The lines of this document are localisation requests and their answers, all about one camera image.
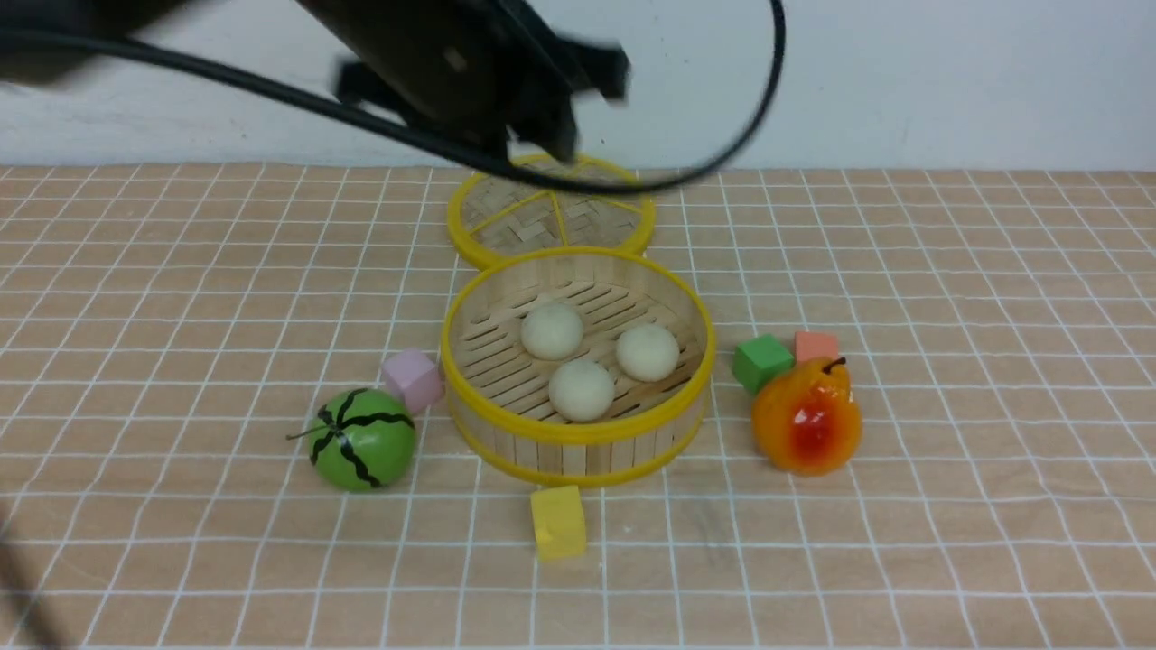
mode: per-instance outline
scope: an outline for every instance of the black cable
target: black cable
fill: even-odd
[[[32,581],[28,579],[22,566],[22,559],[16,552],[16,546],[10,538],[10,530],[7,527],[10,515],[0,517],[0,581],[2,581],[5,597],[12,605],[16,620],[23,618],[24,631],[36,643],[40,650],[65,650],[65,643],[55,621],[50,619],[39,594],[36,593]]]
[[[232,66],[218,64],[181,52],[164,50],[132,39],[109,39],[89,36],[76,36],[53,31],[14,29],[0,27],[0,43],[22,44],[24,46],[47,47],[52,50],[83,51],[126,59],[140,64],[184,72],[208,81],[260,95],[268,99],[287,104],[318,116],[328,117],[339,123],[361,128],[377,135],[408,145],[425,153],[436,155],[460,165],[473,168],[490,176],[505,178],[516,183],[533,185],[542,190],[571,192],[578,194],[601,194],[605,197],[654,193],[673,190],[699,180],[739,154],[755,136],[770,111],[775,94],[783,75],[783,58],[786,51],[786,15],[783,0],[769,0],[775,27],[775,47],[771,58],[771,71],[763,90],[758,106],[750,120],[735,140],[721,153],[692,168],[690,171],[675,175],[662,180],[646,183],[593,183],[561,178],[541,173],[506,160],[496,158],[468,147],[431,133],[414,131],[403,125],[370,115],[360,109],[346,106],[340,102],[314,95],[312,93],[273,81],[271,79],[245,72]]]

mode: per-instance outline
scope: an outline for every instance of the steamer basket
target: steamer basket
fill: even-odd
[[[547,386],[563,362],[532,357],[521,318],[547,301],[583,315],[581,348],[615,377],[616,398],[598,422],[568,423]],[[674,374],[646,384],[625,377],[615,341],[631,325],[675,335]],[[516,478],[546,486],[605,487],[644,477],[694,440],[707,408],[714,328],[706,306],[657,264],[593,246],[547,249],[483,271],[454,300],[442,330],[450,413],[467,444]]]
[[[633,173],[606,161],[580,156],[565,168],[547,155],[516,164],[554,176],[596,182],[633,182]],[[600,246],[642,254],[654,232],[655,207],[649,197],[575,195],[475,173],[450,200],[450,239],[462,259],[479,269],[520,254],[561,246]]]

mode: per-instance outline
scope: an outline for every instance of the pink block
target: pink block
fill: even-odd
[[[409,413],[418,413],[442,399],[445,385],[437,365],[421,350],[407,349],[381,364],[385,390],[400,399]]]
[[[838,359],[839,340],[823,332],[795,332],[795,364],[820,356]]]

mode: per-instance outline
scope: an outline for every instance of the bamboo steamer lid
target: bamboo steamer lid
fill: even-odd
[[[544,173],[622,183],[633,173],[581,156],[564,167],[546,155],[514,161]],[[654,201],[643,197],[594,197],[539,190],[475,173],[450,202],[450,239],[479,269],[514,256],[561,246],[596,246],[642,256],[654,232]]]

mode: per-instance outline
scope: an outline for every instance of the green watermelon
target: green watermelon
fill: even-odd
[[[405,405],[386,392],[357,389],[339,394],[310,427],[309,460],[325,480],[349,492],[397,481],[417,446]]]

